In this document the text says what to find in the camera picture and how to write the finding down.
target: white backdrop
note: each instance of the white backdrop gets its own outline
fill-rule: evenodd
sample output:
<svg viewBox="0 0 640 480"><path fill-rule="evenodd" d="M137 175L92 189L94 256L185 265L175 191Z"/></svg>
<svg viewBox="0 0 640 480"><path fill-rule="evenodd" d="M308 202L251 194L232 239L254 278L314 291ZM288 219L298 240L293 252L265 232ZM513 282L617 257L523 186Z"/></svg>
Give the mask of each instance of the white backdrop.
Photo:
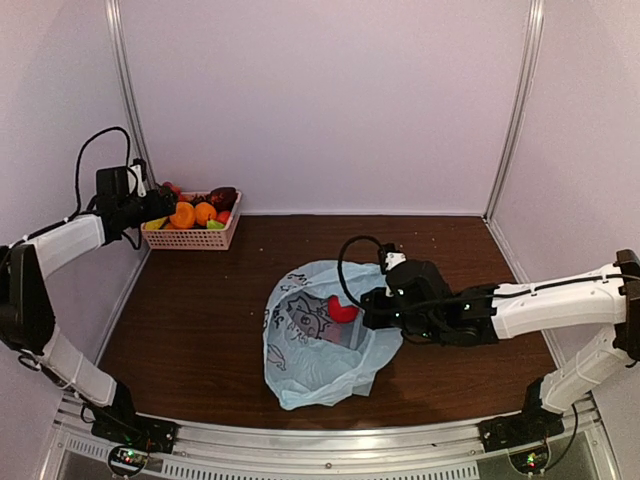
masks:
<svg viewBox="0 0 640 480"><path fill-rule="evenodd" d="M480 214L526 0L128 0L158 180L252 213Z"/></svg>
<svg viewBox="0 0 640 480"><path fill-rule="evenodd" d="M496 220L533 281L640 252L640 4L547 2L542 49ZM598 327L559 330L570 358ZM626 480L640 471L640 367L595 391Z"/></svg>
<svg viewBox="0 0 640 480"><path fill-rule="evenodd" d="M75 209L74 164L98 130L125 125L103 0L10 0L0 6L0 244ZM82 190L96 168L124 162L113 134L86 151ZM56 321L95 359L114 306L141 260L125 242L88 254L47 282ZM0 477L36 478L61 392L0 343Z"/></svg>

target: pink plastic basket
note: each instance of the pink plastic basket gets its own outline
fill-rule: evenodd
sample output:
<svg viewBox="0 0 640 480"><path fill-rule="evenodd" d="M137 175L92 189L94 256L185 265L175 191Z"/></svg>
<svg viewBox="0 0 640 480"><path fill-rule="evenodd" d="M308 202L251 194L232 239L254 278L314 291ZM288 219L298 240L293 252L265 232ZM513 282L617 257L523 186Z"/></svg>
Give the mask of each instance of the pink plastic basket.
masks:
<svg viewBox="0 0 640 480"><path fill-rule="evenodd" d="M206 195L184 193L185 196ZM229 250L233 234L240 220L242 192L231 210L231 216L224 230L147 230L142 225L142 236L152 250Z"/></svg>

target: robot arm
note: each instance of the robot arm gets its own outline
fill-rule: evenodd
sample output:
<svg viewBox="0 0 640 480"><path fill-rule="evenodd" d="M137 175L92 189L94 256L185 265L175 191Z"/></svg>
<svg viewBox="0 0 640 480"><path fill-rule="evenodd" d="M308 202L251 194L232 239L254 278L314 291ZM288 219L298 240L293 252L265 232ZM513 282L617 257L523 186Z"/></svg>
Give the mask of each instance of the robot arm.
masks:
<svg viewBox="0 0 640 480"><path fill-rule="evenodd" d="M86 402L96 419L94 435L140 450L170 452L176 425L136 414L128 388L93 365L61 332L45 287L53 272L121 239L125 229L175 211L173 193L147 191L142 177L139 165L100 170L94 212L0 247L0 340L21 352L23 365L41 370Z"/></svg>
<svg viewBox="0 0 640 480"><path fill-rule="evenodd" d="M431 262L407 260L393 245L382 246L379 258L387 287L358 302L368 328L397 327L427 342L470 347L549 328L604 325L575 358L529 386L521 413L480 424L486 451L562 433L563 412L640 360L640 262L630 250L618 252L614 264L582 275L456 294Z"/></svg>

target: plastic bag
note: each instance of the plastic bag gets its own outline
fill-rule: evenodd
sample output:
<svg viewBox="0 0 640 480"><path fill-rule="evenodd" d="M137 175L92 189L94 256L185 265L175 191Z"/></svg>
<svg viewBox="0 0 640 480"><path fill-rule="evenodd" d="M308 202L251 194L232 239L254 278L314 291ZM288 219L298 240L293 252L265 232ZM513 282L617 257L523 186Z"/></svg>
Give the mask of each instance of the plastic bag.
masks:
<svg viewBox="0 0 640 480"><path fill-rule="evenodd" d="M328 299L350 302L338 281L336 261L304 265L286 275L269 297L263 328L264 376L285 410L305 405L333 406L352 394L368 396L375 374L402 344L397 329L369 330L363 314L334 323ZM384 286L380 267L343 264L356 298Z"/></svg>

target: red toy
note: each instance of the red toy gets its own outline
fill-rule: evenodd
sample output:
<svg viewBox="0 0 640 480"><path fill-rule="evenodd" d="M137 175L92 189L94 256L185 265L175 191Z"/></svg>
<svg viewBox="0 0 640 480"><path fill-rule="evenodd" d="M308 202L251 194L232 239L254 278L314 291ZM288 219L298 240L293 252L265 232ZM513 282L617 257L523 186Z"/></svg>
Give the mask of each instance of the red toy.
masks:
<svg viewBox="0 0 640 480"><path fill-rule="evenodd" d="M343 307L340 305L340 299L335 295L329 298L329 316L336 323L351 323L356 319L359 312L360 309L358 307Z"/></svg>

